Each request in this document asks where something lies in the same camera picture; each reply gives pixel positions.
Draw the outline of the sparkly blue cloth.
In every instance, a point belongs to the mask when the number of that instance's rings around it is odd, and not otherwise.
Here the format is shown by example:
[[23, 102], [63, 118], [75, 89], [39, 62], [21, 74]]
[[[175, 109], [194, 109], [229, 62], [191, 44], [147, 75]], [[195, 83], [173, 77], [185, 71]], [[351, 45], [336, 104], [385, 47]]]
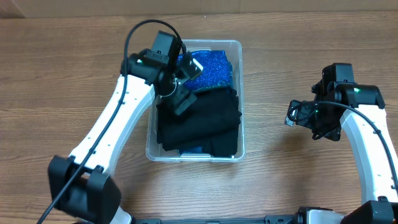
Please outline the sparkly blue cloth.
[[199, 50], [192, 52], [192, 56], [203, 71], [196, 79], [186, 81], [185, 88], [199, 92], [233, 86], [233, 67], [224, 50]]

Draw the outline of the long black cloth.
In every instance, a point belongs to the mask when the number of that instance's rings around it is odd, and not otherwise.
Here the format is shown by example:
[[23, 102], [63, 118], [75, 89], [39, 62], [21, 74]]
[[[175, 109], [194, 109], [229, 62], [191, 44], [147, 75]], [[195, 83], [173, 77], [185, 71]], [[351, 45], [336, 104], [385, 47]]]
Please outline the long black cloth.
[[201, 146], [205, 138], [238, 128], [239, 98], [231, 87], [199, 92], [197, 100], [182, 115], [157, 105], [157, 142], [165, 151]]

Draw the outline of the clear plastic storage bin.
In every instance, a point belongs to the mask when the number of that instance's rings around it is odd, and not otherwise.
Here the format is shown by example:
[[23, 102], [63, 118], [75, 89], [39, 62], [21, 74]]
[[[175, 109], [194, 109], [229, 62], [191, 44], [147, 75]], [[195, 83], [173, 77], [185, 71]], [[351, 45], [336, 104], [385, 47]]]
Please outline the clear plastic storage bin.
[[[200, 50], [223, 50], [232, 66], [232, 87], [237, 91], [239, 98], [239, 111], [244, 113], [244, 73], [243, 50], [237, 40], [212, 40], [212, 39], [184, 39], [186, 48], [190, 52]], [[239, 125], [238, 150], [231, 157], [212, 157], [209, 154], [181, 154], [178, 150], [165, 151], [156, 141], [157, 135], [157, 98], [149, 108], [149, 120], [147, 128], [146, 156], [155, 162], [239, 162], [246, 155], [245, 150], [245, 124], [244, 116], [241, 116]]]

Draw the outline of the blue denim jeans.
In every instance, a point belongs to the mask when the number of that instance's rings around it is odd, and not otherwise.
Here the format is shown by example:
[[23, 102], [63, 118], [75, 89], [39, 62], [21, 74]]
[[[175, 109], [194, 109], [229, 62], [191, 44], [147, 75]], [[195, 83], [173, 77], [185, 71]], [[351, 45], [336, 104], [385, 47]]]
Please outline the blue denim jeans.
[[179, 154], [203, 154], [203, 148], [201, 146], [187, 148], [187, 149], [179, 149]]

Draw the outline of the small black cloth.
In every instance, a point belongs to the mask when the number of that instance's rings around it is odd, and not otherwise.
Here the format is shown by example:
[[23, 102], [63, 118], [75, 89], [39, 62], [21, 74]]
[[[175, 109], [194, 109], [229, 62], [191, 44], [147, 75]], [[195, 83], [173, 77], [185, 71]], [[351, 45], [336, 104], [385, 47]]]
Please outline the small black cloth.
[[238, 150], [239, 129], [229, 129], [223, 133], [205, 138], [202, 142], [202, 152], [213, 157], [231, 157]]

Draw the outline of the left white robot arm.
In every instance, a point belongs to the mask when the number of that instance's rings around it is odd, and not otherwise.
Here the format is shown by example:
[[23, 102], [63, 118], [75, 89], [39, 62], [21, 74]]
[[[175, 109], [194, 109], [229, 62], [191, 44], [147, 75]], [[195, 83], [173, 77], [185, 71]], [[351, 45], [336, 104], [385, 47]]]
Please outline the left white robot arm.
[[125, 56], [114, 93], [90, 132], [68, 157], [50, 161], [48, 209], [87, 223], [133, 223], [112, 179], [123, 147], [157, 97], [168, 112], [183, 114], [196, 100], [183, 84], [202, 70], [181, 38], [163, 31], [150, 49]]

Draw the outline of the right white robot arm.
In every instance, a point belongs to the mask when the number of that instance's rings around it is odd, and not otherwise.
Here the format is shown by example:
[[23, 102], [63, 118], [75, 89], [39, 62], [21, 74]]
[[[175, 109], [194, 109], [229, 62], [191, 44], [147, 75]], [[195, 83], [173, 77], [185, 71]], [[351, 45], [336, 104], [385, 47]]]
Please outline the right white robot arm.
[[301, 207], [292, 223], [397, 223], [397, 154], [380, 89], [355, 82], [350, 63], [333, 63], [311, 92], [312, 101], [290, 102], [285, 124], [310, 129], [314, 140], [339, 141], [346, 134], [360, 178], [361, 206], [348, 215]]

